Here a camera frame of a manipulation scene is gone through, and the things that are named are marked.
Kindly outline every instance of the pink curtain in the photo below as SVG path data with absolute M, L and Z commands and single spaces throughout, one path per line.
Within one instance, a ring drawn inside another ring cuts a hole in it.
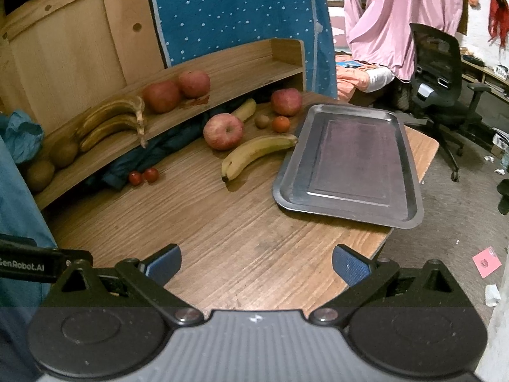
M 410 23 L 422 23 L 454 35 L 463 0 L 345 0 L 345 32 L 353 58 L 387 66 L 401 80 L 413 73 Z

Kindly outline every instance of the banana bunch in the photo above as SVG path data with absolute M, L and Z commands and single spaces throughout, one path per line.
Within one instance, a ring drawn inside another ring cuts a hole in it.
M 242 105 L 232 112 L 232 115 L 238 117 L 241 121 L 247 121 L 256 112 L 256 102 L 254 99 L 246 100 Z
M 266 154 L 293 148 L 297 140 L 295 135 L 264 135 L 241 144 L 222 162 L 222 180 L 228 182 L 235 179 L 251 162 Z
M 89 151 L 106 136 L 125 130 L 135 130 L 140 144 L 146 148 L 144 109 L 140 96 L 127 96 L 95 108 L 76 130 L 80 151 Z

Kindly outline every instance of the chair seat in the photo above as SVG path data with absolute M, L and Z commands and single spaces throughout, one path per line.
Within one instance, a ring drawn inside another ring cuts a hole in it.
M 447 126 L 448 128 L 456 128 L 462 125 L 468 113 L 468 107 L 461 102 L 456 102 L 454 106 L 431 106 L 426 110 L 426 114 L 433 122 Z M 475 113 L 471 117 L 471 123 L 480 122 L 483 117 Z

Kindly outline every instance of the wooden desk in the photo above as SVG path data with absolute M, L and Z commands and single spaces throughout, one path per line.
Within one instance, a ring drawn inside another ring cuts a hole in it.
M 492 88 L 494 87 L 494 83 L 497 83 L 499 86 L 507 88 L 507 91 L 509 92 L 509 80 L 502 79 L 487 67 L 477 66 L 466 60 L 461 60 L 461 62 L 463 64 L 463 79 L 473 83 L 487 83 Z M 496 89 L 493 88 L 491 90 L 491 94 L 502 99 L 504 102 L 509 103 L 509 96 L 505 96 Z
M 304 101 L 339 103 L 313 93 Z M 268 105 L 259 108 L 270 114 Z M 252 119 L 246 123 L 246 138 L 265 131 Z M 438 143 L 407 133 L 421 179 Z M 198 139 L 157 165 L 157 183 L 105 190 L 60 209 L 48 224 L 60 247 L 89 250 L 96 267 L 179 244 L 182 269 L 166 288 L 205 312 L 303 308 L 308 314 L 345 288 L 332 270 L 334 246 L 345 243 L 372 257 L 391 231 L 280 209 L 272 184 L 284 153 L 259 159 L 226 187 L 220 176 L 226 154 Z

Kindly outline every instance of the metal tray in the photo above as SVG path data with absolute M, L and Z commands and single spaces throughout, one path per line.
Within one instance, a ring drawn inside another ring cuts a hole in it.
M 299 212 L 414 228 L 421 188 L 403 124 L 385 110 L 315 104 L 297 129 L 272 187 Z

